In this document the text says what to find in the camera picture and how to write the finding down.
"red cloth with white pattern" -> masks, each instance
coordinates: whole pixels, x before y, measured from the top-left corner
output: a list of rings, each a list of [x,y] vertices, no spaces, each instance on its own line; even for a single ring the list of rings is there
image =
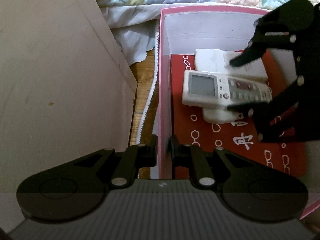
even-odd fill
[[[262,57],[262,61],[274,97],[285,89],[285,80],[269,52]],[[186,69],[194,70],[194,56],[171,56],[172,132],[181,144],[196,144],[204,151],[213,151],[221,146],[295,177],[306,174],[304,143],[261,143],[257,140],[257,131],[250,118],[240,116],[233,123],[212,125],[203,120],[200,107],[183,105],[181,97]],[[176,178],[188,178],[188,170],[176,168]]]

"white remote base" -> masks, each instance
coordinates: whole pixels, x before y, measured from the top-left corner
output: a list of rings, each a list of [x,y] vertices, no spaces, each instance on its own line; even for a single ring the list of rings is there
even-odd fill
[[[202,108],[202,117],[208,123],[224,124],[234,122],[239,116],[239,113],[221,110]]]
[[[203,72],[226,74],[264,83],[268,80],[267,72],[261,58],[242,67],[233,68],[229,61],[241,52],[220,49],[196,49],[195,69]]]

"cardboard panel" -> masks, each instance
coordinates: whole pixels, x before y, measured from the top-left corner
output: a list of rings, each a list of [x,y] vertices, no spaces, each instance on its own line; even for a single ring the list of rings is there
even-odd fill
[[[165,28],[164,18],[160,20],[160,52],[159,52],[159,140],[158,166],[159,179],[171,179],[171,156],[169,138],[172,135],[171,126],[171,92],[170,92],[170,48]]]
[[[0,0],[0,227],[28,176],[129,141],[136,81],[95,0]]]

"white remote control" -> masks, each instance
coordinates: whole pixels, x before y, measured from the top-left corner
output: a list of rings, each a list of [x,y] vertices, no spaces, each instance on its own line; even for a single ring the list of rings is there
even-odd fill
[[[238,113],[226,110],[232,104],[272,100],[270,88],[263,83],[224,74],[186,70],[182,103],[203,108],[206,122],[233,122]]]

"white rivet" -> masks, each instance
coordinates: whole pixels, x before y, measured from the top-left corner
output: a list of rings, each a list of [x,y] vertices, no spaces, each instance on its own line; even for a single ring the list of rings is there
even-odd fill
[[[249,116],[249,117],[253,116],[253,109],[252,109],[252,108],[249,109],[249,111],[248,111],[248,116]]]
[[[291,42],[291,43],[295,43],[295,42],[296,42],[296,39],[297,39],[297,36],[296,36],[296,35],[291,35],[291,36],[290,36],[290,42]]]
[[[298,84],[298,86],[302,86],[304,84],[304,77],[303,76],[298,76],[297,84]]]
[[[204,177],[199,179],[199,183],[203,186],[212,186],[215,183],[215,181],[213,178]]]
[[[259,134],[258,134],[258,140],[259,140],[259,141],[262,141],[262,139],[263,139],[263,134],[262,134],[262,133],[259,133]]]
[[[111,180],[111,183],[115,186],[123,186],[127,184],[127,180],[125,178],[114,178]]]

